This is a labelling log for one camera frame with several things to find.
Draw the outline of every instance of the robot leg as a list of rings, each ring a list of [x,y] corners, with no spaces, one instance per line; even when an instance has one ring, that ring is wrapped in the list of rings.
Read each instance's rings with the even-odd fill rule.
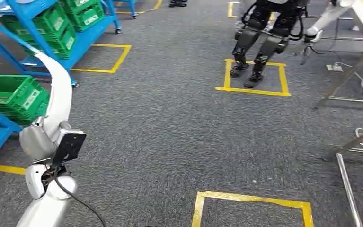
[[[240,77],[247,71],[248,64],[246,63],[245,54],[261,35],[261,31],[266,27],[270,14],[271,11],[268,9],[256,7],[246,24],[246,28],[241,34],[236,34],[237,43],[233,49],[236,65],[230,71],[231,77]]]
[[[282,13],[277,18],[274,27],[269,32],[268,38],[262,44],[261,49],[254,60],[255,65],[252,70],[252,75],[244,84],[246,88],[253,88],[264,79],[262,72],[266,63],[274,53],[282,53],[285,50],[288,45],[288,37],[301,14],[302,10],[297,8],[293,11]]]

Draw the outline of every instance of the green basket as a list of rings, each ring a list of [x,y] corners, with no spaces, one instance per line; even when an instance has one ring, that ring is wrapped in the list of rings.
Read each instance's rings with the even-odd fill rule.
[[[28,30],[24,28],[16,16],[3,15],[0,22],[11,32],[18,35],[25,41],[32,41],[34,38]],[[49,9],[45,10],[33,19],[33,22],[39,33],[47,41],[54,41],[60,38],[60,35],[69,24],[69,19],[64,13],[60,4],[56,3]]]
[[[0,75],[0,113],[11,120],[29,124],[48,103],[47,91],[32,76]]]
[[[75,29],[79,32],[85,31],[98,21],[103,19],[103,9],[100,3],[84,9],[78,14],[68,14]]]
[[[74,47],[75,41],[77,39],[77,34],[74,28],[71,25],[68,25],[67,28],[63,31],[61,37],[57,41],[47,41],[53,53],[57,54],[61,59],[68,59],[70,57],[71,50]],[[28,41],[28,43],[35,47],[36,49],[41,48],[35,41]],[[25,52],[29,55],[33,56],[34,53],[28,48],[24,47]]]
[[[61,6],[67,14],[78,14],[84,9],[100,3],[99,0],[60,0]]]

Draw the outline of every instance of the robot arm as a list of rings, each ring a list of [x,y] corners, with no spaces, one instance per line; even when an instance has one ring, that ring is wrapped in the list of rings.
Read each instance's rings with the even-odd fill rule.
[[[52,88],[46,116],[36,119],[19,135],[23,150],[37,161],[27,169],[25,177],[34,201],[17,227],[58,227],[70,201],[68,192],[77,189],[63,163],[77,158],[86,135],[67,123],[72,95],[68,72],[54,59],[34,51],[52,76]]]
[[[357,0],[331,0],[318,21],[305,32],[304,41],[308,43],[318,41],[322,35],[322,30],[349,10],[356,1]]]

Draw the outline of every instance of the black shoe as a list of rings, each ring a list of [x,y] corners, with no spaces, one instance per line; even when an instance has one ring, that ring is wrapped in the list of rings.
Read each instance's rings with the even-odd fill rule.
[[[248,64],[235,65],[230,70],[230,77],[232,77],[232,78],[240,77],[241,75],[243,75],[247,71],[248,68],[249,68],[249,65]]]
[[[248,78],[248,80],[245,82],[244,87],[246,88],[254,88],[256,87],[262,80],[264,79],[264,76],[262,76],[260,73],[253,72],[252,75]]]

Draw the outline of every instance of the shelf caster wheel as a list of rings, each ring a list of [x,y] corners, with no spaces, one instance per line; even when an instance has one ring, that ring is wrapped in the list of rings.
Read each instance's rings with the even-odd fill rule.
[[[78,81],[74,81],[72,83],[72,88],[76,88],[76,87],[79,87],[80,86],[80,83]]]

